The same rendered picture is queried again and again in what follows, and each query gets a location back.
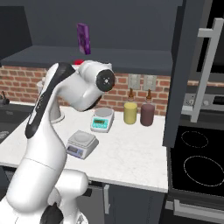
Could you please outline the black microwave oven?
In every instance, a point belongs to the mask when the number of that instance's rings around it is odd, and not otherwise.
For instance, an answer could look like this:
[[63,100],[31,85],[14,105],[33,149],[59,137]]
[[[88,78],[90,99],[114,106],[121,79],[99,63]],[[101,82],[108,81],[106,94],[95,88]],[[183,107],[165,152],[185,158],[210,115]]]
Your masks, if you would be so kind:
[[206,28],[213,29],[219,22],[212,37],[205,36],[199,43],[197,72],[201,72],[210,53],[210,45],[214,47],[213,63],[211,72],[224,74],[224,0],[211,0],[211,5],[206,13]]

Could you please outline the yellow canister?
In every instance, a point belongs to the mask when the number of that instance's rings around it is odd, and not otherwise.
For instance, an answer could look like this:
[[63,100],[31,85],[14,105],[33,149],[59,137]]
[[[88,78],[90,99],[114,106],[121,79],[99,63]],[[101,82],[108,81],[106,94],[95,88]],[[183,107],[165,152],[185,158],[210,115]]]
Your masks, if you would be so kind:
[[123,120],[127,124],[134,124],[137,120],[137,104],[126,102],[124,104]]

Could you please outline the grey stove control panel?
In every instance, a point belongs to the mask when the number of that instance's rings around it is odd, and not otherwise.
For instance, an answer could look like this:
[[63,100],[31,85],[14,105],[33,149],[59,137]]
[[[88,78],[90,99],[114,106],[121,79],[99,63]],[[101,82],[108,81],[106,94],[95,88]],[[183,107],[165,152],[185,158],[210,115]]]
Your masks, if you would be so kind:
[[[186,94],[183,110],[191,111],[195,101],[195,94]],[[203,110],[213,110],[224,112],[224,94],[204,94],[201,108]]]

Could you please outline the purple box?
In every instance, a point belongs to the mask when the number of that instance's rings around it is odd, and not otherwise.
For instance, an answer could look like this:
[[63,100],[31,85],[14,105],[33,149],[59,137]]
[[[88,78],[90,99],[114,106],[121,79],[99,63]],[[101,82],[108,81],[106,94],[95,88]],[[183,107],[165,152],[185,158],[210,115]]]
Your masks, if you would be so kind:
[[89,36],[89,28],[86,24],[78,23],[77,24],[77,39],[79,49],[84,54],[90,54],[90,36]]

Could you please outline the dark grey wall cabinet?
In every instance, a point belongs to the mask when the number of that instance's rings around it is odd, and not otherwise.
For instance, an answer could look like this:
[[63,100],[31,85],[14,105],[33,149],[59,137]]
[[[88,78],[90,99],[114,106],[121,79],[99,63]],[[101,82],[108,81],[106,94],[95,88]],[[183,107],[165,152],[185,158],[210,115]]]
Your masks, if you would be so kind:
[[[24,6],[32,46],[4,66],[49,67],[97,60],[124,74],[169,75],[178,7],[183,0],[0,0]],[[77,24],[89,28],[90,54],[80,51]]]

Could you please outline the dark grey open cabinet door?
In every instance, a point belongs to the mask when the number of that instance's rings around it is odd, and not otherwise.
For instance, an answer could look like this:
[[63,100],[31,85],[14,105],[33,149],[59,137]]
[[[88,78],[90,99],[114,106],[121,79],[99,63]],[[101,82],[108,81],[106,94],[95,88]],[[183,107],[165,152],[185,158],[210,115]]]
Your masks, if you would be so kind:
[[164,126],[165,147],[172,148],[176,141],[205,1],[183,0],[178,7],[171,47],[173,66]]

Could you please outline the maroon canister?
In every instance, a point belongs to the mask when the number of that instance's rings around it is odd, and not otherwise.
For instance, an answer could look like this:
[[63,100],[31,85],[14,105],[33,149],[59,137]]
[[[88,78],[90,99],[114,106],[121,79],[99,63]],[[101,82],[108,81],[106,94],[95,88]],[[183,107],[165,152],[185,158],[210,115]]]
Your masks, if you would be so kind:
[[151,126],[154,119],[155,106],[152,104],[143,104],[141,107],[140,123],[143,126]]

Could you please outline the dark sink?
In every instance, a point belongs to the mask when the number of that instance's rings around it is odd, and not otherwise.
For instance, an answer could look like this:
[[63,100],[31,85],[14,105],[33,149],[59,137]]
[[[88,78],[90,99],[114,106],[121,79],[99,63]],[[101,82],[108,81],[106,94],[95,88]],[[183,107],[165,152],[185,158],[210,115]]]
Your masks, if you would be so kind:
[[28,105],[0,106],[0,143],[30,115],[32,110],[33,106]]

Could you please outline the dark tap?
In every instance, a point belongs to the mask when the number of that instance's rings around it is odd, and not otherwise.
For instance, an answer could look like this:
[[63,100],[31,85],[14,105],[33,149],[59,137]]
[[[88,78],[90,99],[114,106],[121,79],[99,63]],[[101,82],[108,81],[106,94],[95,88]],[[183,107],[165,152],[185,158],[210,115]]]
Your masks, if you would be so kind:
[[1,105],[8,105],[10,100],[5,96],[4,92],[0,94],[0,106]]

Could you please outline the dark grey base cabinet door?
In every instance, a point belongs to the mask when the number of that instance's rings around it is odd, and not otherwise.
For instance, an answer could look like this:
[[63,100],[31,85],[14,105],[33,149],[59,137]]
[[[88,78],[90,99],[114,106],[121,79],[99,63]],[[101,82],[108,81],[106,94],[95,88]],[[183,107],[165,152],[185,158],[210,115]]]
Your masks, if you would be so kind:
[[128,186],[104,184],[110,204],[105,224],[159,224],[165,194]]

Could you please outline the teal digital scale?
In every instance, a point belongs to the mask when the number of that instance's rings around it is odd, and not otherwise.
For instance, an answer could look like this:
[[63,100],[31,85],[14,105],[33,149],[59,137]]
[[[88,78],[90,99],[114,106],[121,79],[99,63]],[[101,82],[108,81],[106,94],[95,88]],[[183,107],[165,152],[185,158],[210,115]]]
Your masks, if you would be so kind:
[[90,129],[93,132],[108,133],[115,118],[112,108],[97,108],[91,119]]

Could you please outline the black hob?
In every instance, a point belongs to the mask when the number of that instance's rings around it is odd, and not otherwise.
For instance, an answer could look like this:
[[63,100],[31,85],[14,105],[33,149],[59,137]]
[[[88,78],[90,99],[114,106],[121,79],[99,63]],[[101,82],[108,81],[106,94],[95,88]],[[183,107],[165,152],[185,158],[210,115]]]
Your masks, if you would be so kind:
[[224,197],[224,130],[179,126],[171,173],[174,189]]

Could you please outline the grey digital scale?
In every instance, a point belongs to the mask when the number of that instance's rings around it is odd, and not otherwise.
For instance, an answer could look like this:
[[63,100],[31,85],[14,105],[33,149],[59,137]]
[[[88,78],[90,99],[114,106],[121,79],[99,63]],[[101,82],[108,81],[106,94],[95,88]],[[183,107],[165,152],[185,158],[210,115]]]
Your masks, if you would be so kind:
[[99,144],[99,140],[93,134],[77,130],[69,137],[66,144],[66,151],[76,158],[85,159]]

